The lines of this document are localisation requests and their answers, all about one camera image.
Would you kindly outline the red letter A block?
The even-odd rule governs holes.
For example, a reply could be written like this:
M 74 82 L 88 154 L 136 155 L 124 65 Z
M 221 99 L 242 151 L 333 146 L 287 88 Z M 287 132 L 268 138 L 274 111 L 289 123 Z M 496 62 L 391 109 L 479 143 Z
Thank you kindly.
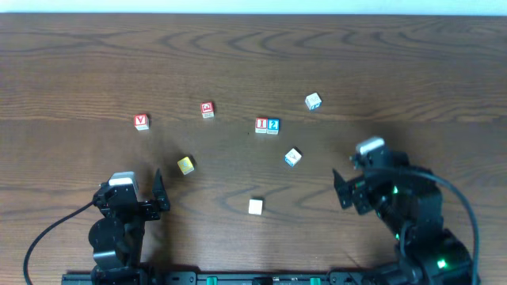
M 147 114 L 134 115 L 134 126 L 138 131 L 150 129 L 150 121 Z

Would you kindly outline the blue number 2 block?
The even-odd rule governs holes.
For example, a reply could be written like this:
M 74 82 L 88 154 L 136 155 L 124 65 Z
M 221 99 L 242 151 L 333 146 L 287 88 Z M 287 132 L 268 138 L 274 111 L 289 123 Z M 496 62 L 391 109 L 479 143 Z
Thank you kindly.
M 280 130 L 280 121 L 278 119 L 268 119 L 267 131 L 269 135 L 278 135 Z

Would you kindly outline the red letter I block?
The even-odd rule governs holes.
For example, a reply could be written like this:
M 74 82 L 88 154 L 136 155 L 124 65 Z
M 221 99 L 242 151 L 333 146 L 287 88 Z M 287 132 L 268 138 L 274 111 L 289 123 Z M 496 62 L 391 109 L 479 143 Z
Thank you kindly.
M 257 117 L 255 120 L 255 132 L 265 134 L 268 128 L 268 118 Z

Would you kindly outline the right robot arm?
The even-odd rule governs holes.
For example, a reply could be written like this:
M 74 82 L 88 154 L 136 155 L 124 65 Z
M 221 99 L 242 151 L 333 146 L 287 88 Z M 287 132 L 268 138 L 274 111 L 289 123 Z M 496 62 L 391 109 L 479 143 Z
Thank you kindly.
M 359 215 L 370 211 L 397 240 L 397 260 L 362 273 L 362 284 L 478 284 L 479 231 L 466 197 L 430 169 L 410 163 L 406 153 L 386 146 L 351 158 L 362 174 L 345 180 L 334 171 L 334 188 L 341 208 L 354 207 Z M 469 215 L 474 248 L 444 228 L 446 187 Z

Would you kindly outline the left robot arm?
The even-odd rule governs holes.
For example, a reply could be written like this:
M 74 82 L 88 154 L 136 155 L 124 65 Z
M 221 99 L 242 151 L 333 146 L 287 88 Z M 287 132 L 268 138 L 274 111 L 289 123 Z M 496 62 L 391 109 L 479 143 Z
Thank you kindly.
M 133 172 L 114 173 L 93 195 L 93 205 L 103 218 L 90 228 L 88 239 L 96 263 L 93 284 L 160 284 L 150 266 L 141 264 L 145 224 L 170 210 L 162 175 L 155 172 L 153 199 L 139 201 Z

